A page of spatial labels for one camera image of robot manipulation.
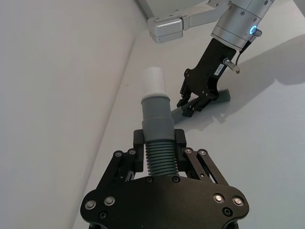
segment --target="metal pin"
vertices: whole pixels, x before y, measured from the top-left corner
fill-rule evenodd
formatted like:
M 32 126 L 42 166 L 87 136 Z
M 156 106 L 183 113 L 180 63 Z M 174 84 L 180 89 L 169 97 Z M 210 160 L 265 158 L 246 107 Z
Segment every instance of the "metal pin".
M 233 72 L 236 72 L 237 74 L 240 73 L 240 68 L 235 63 L 230 61 L 228 58 L 224 59 L 223 64 L 229 67 Z

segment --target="vacuum hose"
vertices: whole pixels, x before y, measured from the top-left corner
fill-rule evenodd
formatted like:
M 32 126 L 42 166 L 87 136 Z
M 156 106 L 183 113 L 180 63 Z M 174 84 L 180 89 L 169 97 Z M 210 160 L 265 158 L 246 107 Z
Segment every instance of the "vacuum hose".
M 142 128 L 148 173 L 150 176 L 177 175 L 174 121 L 162 69 L 148 68 L 143 77 Z

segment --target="label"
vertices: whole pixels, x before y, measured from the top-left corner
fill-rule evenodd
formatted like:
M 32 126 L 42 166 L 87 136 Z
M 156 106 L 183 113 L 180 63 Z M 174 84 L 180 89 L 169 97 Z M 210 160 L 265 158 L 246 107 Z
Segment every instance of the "label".
M 219 73 L 221 72 L 221 70 L 224 68 L 224 64 L 220 64 L 217 68 L 217 70 L 215 71 L 214 75 L 219 75 Z

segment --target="white hose end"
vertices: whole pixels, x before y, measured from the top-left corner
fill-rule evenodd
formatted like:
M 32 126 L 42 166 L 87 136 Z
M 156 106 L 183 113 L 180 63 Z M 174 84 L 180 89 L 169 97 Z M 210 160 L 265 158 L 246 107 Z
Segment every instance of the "white hose end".
M 168 96 L 165 90 L 164 75 L 161 68 L 151 67 L 143 71 L 143 97 L 152 95 Z

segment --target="blue led ring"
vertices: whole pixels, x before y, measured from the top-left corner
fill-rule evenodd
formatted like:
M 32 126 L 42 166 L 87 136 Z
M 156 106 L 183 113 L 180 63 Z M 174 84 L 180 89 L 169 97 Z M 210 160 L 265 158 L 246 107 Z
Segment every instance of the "blue led ring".
M 252 28 L 250 29 L 250 34 L 252 35 L 253 33 L 255 33 L 257 26 L 254 25 L 252 26 Z

